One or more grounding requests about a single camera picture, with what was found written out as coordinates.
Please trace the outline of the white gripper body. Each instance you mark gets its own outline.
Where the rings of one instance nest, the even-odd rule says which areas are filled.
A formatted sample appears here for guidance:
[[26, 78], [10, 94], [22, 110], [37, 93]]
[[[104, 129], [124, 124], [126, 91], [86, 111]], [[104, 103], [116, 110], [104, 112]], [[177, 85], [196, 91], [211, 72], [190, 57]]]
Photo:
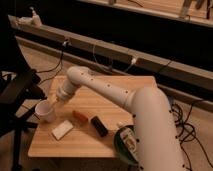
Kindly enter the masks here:
[[75, 92], [80, 88], [79, 85], [73, 84], [70, 80], [66, 79], [56, 90], [56, 99], [58, 101], [69, 101]]

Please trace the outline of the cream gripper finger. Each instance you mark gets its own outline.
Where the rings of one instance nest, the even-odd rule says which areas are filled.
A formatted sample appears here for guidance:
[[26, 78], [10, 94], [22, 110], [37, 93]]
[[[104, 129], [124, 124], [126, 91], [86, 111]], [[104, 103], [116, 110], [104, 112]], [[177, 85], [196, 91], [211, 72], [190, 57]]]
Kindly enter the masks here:
[[63, 101], [54, 101], [52, 103], [52, 107], [61, 107], [64, 105], [64, 102]]
[[55, 106], [56, 103], [57, 103], [57, 98], [56, 98], [56, 95], [55, 94], [52, 94], [50, 96], [47, 97], [47, 101], [49, 102], [49, 104], [51, 106]]

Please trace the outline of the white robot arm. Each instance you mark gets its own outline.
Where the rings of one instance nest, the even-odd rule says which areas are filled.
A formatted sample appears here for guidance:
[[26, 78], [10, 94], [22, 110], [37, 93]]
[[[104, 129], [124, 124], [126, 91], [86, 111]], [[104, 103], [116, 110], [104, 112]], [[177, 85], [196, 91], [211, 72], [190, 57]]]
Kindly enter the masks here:
[[87, 67], [67, 70], [56, 91], [58, 101], [69, 101], [86, 86], [132, 115], [138, 166], [143, 171], [186, 171], [175, 121], [167, 96], [157, 86], [134, 91], [94, 78]]

